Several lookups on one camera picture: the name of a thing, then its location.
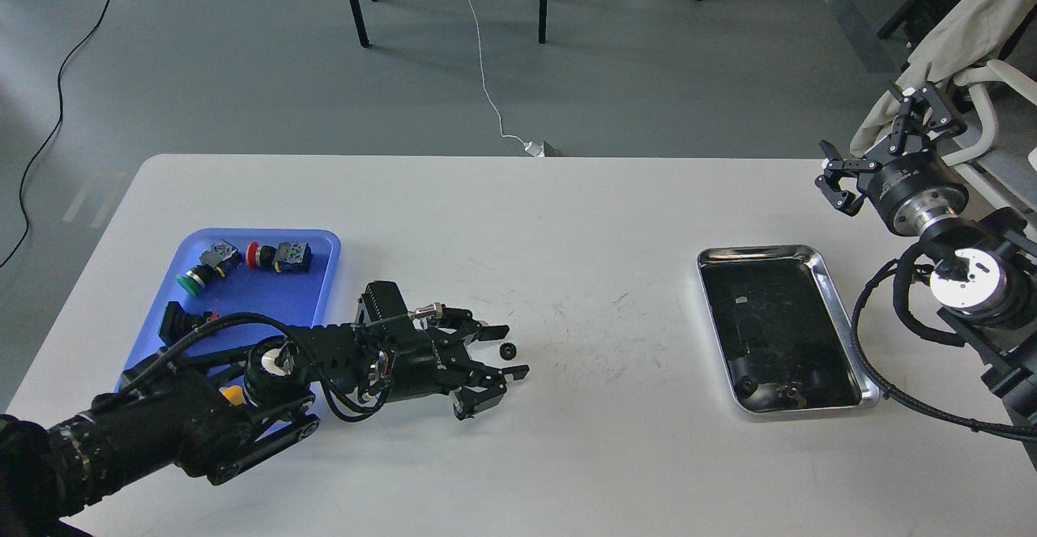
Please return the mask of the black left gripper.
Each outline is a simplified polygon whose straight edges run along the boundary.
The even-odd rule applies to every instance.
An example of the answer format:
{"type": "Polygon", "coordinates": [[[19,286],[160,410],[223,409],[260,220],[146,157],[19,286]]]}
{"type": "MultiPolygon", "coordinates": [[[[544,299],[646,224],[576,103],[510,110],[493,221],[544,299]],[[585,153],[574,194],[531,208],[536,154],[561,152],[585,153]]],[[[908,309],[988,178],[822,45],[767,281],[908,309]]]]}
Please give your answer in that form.
{"type": "Polygon", "coordinates": [[[459,421],[474,418],[503,400],[508,381],[522,381],[529,364],[493,367],[473,363],[467,345],[504,340],[507,324],[488,324],[470,309],[445,307],[420,327],[410,322],[371,326],[368,335],[381,356],[373,367],[368,398],[397,402],[430,394],[450,394],[459,421]]]}

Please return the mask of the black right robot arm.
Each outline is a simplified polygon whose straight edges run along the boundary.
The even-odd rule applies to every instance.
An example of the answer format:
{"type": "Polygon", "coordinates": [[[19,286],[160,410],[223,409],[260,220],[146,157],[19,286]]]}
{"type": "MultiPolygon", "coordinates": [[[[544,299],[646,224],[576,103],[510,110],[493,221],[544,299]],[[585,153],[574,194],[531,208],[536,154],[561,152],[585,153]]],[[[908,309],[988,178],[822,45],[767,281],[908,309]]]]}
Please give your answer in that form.
{"type": "Polygon", "coordinates": [[[866,283],[851,315],[851,352],[886,399],[924,416],[1021,442],[1035,448],[1035,243],[1026,220],[1003,207],[978,222],[966,219],[969,190],[937,153],[942,139],[966,131],[960,112],[936,84],[900,89],[890,83],[897,110],[891,131],[864,156],[825,154],[815,183],[832,207],[854,216],[874,205],[886,229],[914,243],[866,283]],[[922,340],[970,347],[986,366],[981,379],[1011,422],[980,421],[942,411],[887,381],[860,347],[866,302],[892,278],[892,307],[922,340]]]}

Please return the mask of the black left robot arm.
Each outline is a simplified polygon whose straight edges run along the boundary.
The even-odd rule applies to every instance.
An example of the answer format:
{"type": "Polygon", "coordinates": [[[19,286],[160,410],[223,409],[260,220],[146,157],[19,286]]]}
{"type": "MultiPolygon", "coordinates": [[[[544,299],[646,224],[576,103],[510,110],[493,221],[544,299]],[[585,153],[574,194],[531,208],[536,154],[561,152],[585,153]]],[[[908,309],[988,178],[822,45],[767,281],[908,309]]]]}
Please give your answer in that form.
{"type": "Polygon", "coordinates": [[[333,326],[253,313],[198,326],[66,421],[2,416],[2,533],[78,536],[64,518],[164,467],[214,485],[236,478],[315,433],[314,385],[341,421],[429,394],[448,394],[455,418],[469,419],[529,374],[467,352],[507,334],[440,305],[333,326]]]}

